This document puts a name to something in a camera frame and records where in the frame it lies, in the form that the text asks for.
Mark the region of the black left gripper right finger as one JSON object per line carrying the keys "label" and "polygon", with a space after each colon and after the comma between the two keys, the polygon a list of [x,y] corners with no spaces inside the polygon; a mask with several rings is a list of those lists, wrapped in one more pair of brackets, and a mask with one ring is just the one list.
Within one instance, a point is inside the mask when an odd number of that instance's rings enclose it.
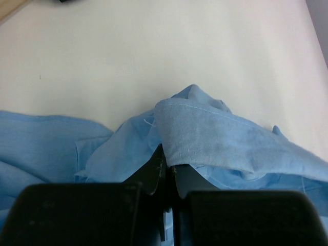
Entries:
{"label": "black left gripper right finger", "polygon": [[327,245],[299,192],[221,190],[190,165],[171,167],[171,189],[175,245]]}

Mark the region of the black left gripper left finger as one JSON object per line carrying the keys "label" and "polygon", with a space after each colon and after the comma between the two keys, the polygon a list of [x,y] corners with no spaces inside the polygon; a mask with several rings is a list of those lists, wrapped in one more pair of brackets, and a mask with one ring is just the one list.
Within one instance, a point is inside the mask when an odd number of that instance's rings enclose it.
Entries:
{"label": "black left gripper left finger", "polygon": [[7,217],[1,245],[160,245],[166,169],[158,146],[124,182],[29,186]]}

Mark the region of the light blue shirt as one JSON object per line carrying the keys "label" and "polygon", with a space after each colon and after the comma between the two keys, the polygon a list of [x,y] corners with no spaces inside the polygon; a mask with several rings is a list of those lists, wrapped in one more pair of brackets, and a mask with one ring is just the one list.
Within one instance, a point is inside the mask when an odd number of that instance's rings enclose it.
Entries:
{"label": "light blue shirt", "polygon": [[295,191],[314,206],[327,234],[327,162],[234,115],[191,85],[116,131],[66,116],[1,112],[1,232],[32,185],[124,182],[162,146],[165,240],[175,245],[171,167],[190,165],[221,190]]}

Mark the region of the wooden clothes rack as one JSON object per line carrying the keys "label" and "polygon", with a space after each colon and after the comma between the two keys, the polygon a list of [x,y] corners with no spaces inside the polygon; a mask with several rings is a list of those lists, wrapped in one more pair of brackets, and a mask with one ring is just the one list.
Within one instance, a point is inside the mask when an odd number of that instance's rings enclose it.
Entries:
{"label": "wooden clothes rack", "polygon": [[30,2],[29,0],[1,0],[0,2],[1,24],[29,2]]}

